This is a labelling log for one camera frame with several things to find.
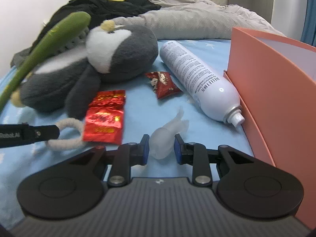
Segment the red snack packet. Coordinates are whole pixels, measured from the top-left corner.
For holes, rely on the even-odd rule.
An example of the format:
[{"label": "red snack packet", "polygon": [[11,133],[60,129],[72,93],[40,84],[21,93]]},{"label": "red snack packet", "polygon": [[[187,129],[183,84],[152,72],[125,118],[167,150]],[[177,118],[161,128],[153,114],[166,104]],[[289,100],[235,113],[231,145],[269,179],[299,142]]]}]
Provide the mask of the red snack packet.
[{"label": "red snack packet", "polygon": [[89,104],[83,141],[122,144],[125,90],[98,92]]},{"label": "red snack packet", "polygon": [[145,73],[151,81],[151,85],[158,99],[165,98],[173,93],[182,92],[172,81],[168,72]]}]

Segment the red foil packet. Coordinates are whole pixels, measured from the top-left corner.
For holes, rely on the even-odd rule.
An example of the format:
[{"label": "red foil packet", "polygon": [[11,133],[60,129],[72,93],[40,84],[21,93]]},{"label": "red foil packet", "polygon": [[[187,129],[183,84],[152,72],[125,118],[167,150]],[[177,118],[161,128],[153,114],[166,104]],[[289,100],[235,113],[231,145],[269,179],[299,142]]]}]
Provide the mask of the red foil packet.
[{"label": "red foil packet", "polygon": [[150,72],[145,73],[146,77],[150,79],[150,83],[157,95],[158,99],[165,98],[168,95],[182,92],[172,81],[168,72]]},{"label": "red foil packet", "polygon": [[89,104],[83,141],[122,144],[125,90],[98,92]]}]

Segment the white spray bottle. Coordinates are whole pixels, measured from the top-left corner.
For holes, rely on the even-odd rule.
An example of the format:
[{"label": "white spray bottle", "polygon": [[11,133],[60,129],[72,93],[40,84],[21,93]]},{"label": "white spray bottle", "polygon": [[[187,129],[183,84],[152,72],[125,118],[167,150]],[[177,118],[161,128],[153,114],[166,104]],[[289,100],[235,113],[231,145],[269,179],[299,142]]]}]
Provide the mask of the white spray bottle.
[{"label": "white spray bottle", "polygon": [[160,49],[162,61],[209,117],[235,127],[244,122],[235,86],[177,41]]}]

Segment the coral cardboard box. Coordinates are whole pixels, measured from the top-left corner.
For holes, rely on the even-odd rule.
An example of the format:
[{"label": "coral cardboard box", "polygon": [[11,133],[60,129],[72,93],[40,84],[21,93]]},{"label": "coral cardboard box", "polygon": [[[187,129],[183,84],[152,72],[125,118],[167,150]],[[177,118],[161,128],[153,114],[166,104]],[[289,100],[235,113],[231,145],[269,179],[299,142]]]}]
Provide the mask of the coral cardboard box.
[{"label": "coral cardboard box", "polygon": [[296,217],[316,227],[316,48],[283,36],[233,28],[224,76],[237,88],[243,129],[256,158],[296,176]]}]

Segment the silver bolt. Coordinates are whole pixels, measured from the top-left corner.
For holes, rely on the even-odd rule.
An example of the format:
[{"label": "silver bolt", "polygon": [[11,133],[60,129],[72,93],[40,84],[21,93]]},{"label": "silver bolt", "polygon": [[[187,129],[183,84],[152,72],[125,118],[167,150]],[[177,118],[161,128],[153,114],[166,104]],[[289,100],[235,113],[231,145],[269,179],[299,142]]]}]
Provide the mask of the silver bolt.
[{"label": "silver bolt", "polygon": [[110,177],[110,182],[113,184],[120,184],[124,182],[124,177],[120,175],[114,175]]},{"label": "silver bolt", "polygon": [[195,181],[197,183],[201,183],[201,184],[204,184],[204,183],[209,183],[211,181],[211,178],[209,178],[208,176],[206,175],[199,175],[195,178]]}]

